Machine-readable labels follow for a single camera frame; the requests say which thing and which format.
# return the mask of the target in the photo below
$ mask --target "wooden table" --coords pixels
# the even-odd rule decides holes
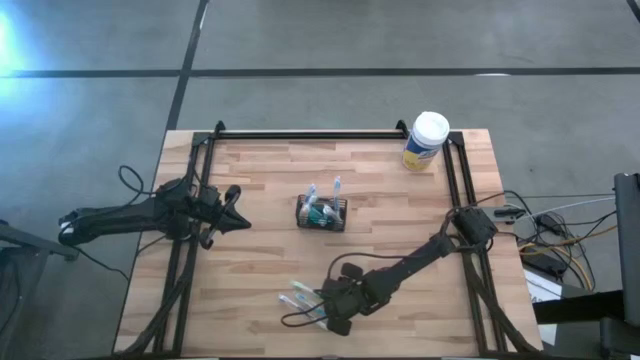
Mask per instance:
[[[192,134],[168,132],[155,184],[184,174]],[[500,192],[488,131],[464,130],[464,136],[478,199]],[[183,356],[477,355],[459,254],[405,281],[377,313],[353,318],[348,337],[316,326],[292,329],[280,324],[290,309],[277,297],[291,293],[290,280],[319,288],[330,261],[342,253],[408,254],[437,231],[451,207],[442,154],[424,172],[413,173],[401,163],[403,146],[400,140],[217,141],[210,183],[221,191],[231,184],[242,187],[236,207],[253,227],[216,234],[210,251],[198,250]],[[457,154],[453,158],[464,191]],[[319,194],[330,195],[336,175],[349,201],[346,231],[297,228],[296,197],[311,183]],[[503,198],[487,202],[501,204]],[[143,234],[140,246],[158,235]],[[136,260],[116,350],[128,346],[160,306],[170,248],[168,241],[158,243]],[[489,255],[501,306],[528,341],[541,347],[515,242],[496,237]],[[348,261],[365,271],[394,262],[360,257]],[[172,321],[175,316],[167,341],[173,337]],[[488,320],[485,327],[492,344]]]

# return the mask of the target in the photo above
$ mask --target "gray floor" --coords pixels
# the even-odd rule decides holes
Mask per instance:
[[[0,0],[0,72],[177,69],[196,7]],[[624,0],[210,4],[194,68],[314,66],[640,66],[640,23]],[[119,164],[150,186],[176,83],[0,78],[0,218],[55,238],[57,219],[72,209],[130,198]],[[640,76],[191,79],[178,128],[218,120],[234,129],[388,128],[439,111],[453,127],[490,129],[505,188],[529,197],[535,212],[611,193],[615,173],[639,171],[639,87]],[[560,213],[591,220],[612,207]],[[136,238],[103,237],[85,249],[129,272]],[[616,238],[585,242],[601,291],[620,288]],[[120,277],[85,259],[52,258],[15,357],[109,353],[125,291]]]

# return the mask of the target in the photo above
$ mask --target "white container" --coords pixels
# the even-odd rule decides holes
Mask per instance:
[[[413,171],[427,168],[449,136],[447,119],[431,111],[425,111],[413,123],[413,129],[402,154],[402,163]]]

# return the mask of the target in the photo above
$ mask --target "white lid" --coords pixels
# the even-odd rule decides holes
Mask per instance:
[[[437,146],[449,136],[449,122],[436,112],[425,111],[413,123],[411,134],[424,145]]]

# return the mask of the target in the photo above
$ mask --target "wire basket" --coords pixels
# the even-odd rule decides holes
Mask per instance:
[[[334,220],[332,218],[328,218],[326,225],[322,226],[319,223],[313,222],[309,220],[309,214],[300,214],[300,209],[302,209],[302,205],[304,205],[304,200],[306,195],[298,195],[298,202],[296,204],[296,221],[298,227],[307,228],[307,229],[320,229],[320,230],[328,230],[328,231],[344,231],[345,224],[347,223],[347,200],[346,199],[338,199],[338,205],[340,206],[340,219],[341,221]],[[322,214],[322,209],[324,205],[329,205],[333,208],[333,198],[318,198],[311,207],[316,209]]]

